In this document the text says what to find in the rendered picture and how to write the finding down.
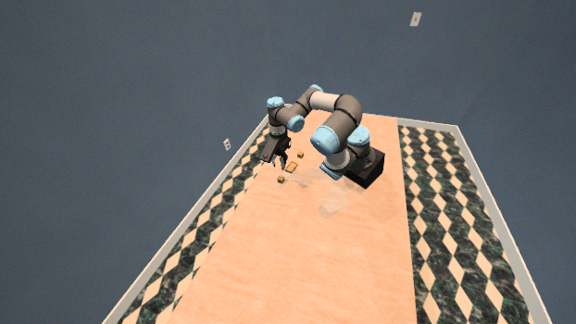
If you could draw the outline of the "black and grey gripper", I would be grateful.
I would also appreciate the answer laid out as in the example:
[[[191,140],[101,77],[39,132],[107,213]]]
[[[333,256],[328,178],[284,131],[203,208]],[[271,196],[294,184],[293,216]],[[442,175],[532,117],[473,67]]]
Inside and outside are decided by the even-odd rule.
[[[288,137],[288,130],[285,128],[285,132],[283,134],[280,134],[280,135],[274,135],[274,134],[270,133],[270,131],[269,131],[269,135],[273,138],[281,138],[281,142],[280,142],[280,144],[279,144],[279,146],[278,146],[278,148],[277,148],[277,150],[273,156],[274,158],[271,159],[271,163],[272,163],[273,167],[275,167],[275,165],[276,165],[275,159],[277,156],[279,156],[280,157],[279,160],[281,161],[282,170],[284,170],[285,166],[286,166],[286,161],[289,157],[285,153],[285,151],[287,149],[290,149],[292,146],[291,138]],[[281,136],[283,136],[283,137],[281,137]],[[290,146],[289,146],[289,143],[290,143]]]

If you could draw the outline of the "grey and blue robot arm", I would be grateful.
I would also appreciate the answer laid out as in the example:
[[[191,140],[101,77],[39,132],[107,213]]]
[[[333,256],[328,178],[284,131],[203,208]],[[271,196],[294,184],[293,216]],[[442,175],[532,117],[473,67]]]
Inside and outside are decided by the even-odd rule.
[[[356,171],[371,168],[375,152],[370,147],[369,130],[360,125],[363,115],[360,103],[348,94],[321,94],[320,91],[323,92],[318,85],[312,85],[290,108],[284,106],[282,98],[270,98],[267,102],[270,133],[280,135],[285,128],[300,132],[305,125],[304,118],[312,110],[330,112],[310,137],[313,147],[324,155],[319,167],[335,181],[350,167]],[[280,142],[281,138],[270,136],[259,159],[270,163]]]

